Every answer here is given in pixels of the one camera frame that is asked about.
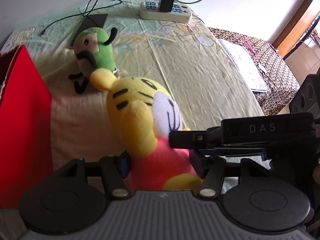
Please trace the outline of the yellow tiger plush toy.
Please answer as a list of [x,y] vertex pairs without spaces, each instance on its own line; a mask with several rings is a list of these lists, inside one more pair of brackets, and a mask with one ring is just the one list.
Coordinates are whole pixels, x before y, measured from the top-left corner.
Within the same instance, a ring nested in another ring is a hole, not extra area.
[[187,131],[170,93],[146,77],[116,78],[104,68],[90,82],[107,91],[107,113],[117,137],[131,159],[133,190],[192,190],[202,184],[189,161],[189,151],[172,148],[169,134]]

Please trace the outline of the green avocado plush toy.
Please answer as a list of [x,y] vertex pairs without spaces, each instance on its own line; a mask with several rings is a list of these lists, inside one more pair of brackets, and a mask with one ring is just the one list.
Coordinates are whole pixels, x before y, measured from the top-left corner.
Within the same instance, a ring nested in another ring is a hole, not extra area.
[[77,94],[82,94],[91,83],[91,74],[99,69],[107,69],[116,75],[118,69],[113,57],[112,42],[118,29],[113,27],[108,34],[103,28],[92,27],[82,31],[73,44],[74,54],[80,72],[68,76],[74,81]]

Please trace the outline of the brown patterned bedspread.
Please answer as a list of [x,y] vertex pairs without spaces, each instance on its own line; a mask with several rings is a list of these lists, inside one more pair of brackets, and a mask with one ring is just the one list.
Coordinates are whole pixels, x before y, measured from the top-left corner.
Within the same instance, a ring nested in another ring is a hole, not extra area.
[[254,93],[265,115],[276,115],[290,103],[300,85],[289,66],[270,42],[223,29],[210,27],[209,30],[216,38],[243,46],[248,51],[270,88],[267,93]]

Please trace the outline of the cartoon print bed sheet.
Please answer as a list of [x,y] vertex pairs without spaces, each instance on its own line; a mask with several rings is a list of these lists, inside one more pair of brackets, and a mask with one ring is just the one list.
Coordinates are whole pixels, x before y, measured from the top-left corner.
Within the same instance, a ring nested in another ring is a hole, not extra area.
[[[147,77],[160,83],[177,102],[185,126],[201,130],[223,119],[262,115],[244,79],[217,38],[198,20],[189,24],[143,20],[139,2],[111,8],[105,30],[118,35],[112,44],[121,76]],[[52,95],[50,138],[53,171],[74,158],[97,161],[120,154],[107,117],[105,92],[93,87],[76,94],[69,74],[78,72],[70,42],[80,19],[42,28],[57,19],[46,15],[13,31],[1,55],[25,45]]]

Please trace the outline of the open notebook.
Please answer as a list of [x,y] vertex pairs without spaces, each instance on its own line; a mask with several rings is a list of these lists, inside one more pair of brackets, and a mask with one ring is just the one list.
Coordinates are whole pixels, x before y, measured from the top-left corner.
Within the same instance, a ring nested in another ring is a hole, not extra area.
[[245,47],[220,38],[218,41],[227,51],[229,57],[234,62],[251,91],[260,93],[267,93],[270,91],[269,86],[264,81]]

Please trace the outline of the red cardboard box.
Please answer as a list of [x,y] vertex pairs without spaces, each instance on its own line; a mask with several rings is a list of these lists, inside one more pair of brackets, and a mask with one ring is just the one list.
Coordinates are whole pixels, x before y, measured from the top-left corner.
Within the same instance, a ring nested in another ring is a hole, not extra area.
[[25,45],[1,55],[1,209],[53,173],[52,95]]

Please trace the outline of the white power strip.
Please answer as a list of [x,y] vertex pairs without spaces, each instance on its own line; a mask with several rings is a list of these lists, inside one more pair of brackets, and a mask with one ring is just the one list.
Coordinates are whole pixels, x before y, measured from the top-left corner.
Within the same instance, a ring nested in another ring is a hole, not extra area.
[[140,3],[139,15],[145,20],[158,20],[179,23],[190,23],[192,12],[189,7],[174,3],[170,12],[159,10],[160,3],[145,1]]

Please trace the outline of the black smartphone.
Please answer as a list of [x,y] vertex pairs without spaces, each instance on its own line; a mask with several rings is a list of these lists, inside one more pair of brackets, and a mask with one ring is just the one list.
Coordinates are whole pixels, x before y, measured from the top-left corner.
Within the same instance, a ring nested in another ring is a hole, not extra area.
[[74,42],[78,35],[83,32],[84,30],[87,30],[89,28],[102,28],[108,18],[108,14],[94,14],[94,15],[88,15],[85,17],[84,21],[81,23],[78,30],[75,32],[74,37],[71,40],[70,47],[72,48],[74,45]]

